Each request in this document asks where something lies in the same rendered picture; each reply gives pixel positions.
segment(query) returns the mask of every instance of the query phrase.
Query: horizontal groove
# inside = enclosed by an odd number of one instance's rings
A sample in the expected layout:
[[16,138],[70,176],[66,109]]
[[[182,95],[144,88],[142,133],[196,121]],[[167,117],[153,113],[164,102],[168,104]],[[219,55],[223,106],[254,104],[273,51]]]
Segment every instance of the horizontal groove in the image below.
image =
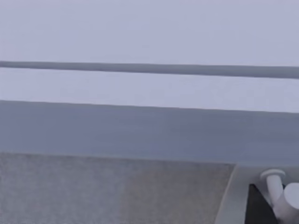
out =
[[193,64],[140,64],[140,63],[60,63],[0,61],[2,68],[48,70],[84,70],[132,73],[161,73],[180,75],[208,75],[228,77],[299,78],[299,67],[193,65]]

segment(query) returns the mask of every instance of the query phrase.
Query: black triangular object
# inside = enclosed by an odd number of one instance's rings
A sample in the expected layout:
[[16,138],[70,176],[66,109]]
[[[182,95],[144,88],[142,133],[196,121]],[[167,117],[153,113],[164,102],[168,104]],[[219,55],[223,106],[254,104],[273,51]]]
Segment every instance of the black triangular object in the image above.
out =
[[271,206],[254,184],[249,185],[245,224],[278,224]]

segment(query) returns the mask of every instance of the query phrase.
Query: white plastic fixture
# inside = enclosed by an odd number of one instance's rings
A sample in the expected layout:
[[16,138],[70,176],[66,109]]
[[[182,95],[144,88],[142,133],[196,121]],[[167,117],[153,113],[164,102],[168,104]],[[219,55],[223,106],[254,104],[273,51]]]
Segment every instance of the white plastic fixture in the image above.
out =
[[283,224],[294,224],[299,217],[299,183],[290,183],[283,189],[281,178],[285,172],[266,170],[261,178],[267,181],[271,204],[276,218]]

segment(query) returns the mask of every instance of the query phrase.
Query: floor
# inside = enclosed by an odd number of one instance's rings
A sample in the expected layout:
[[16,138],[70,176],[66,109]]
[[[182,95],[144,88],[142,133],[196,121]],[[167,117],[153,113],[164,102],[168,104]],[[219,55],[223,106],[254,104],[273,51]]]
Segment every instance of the floor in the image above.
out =
[[234,166],[0,154],[1,224],[213,224]]

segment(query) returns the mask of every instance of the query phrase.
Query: gray carpet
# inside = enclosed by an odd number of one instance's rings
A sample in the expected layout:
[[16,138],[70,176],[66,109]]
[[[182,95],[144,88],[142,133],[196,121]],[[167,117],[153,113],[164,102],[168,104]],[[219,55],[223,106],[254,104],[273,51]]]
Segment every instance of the gray carpet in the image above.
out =
[[0,154],[0,223],[213,224],[232,169]]

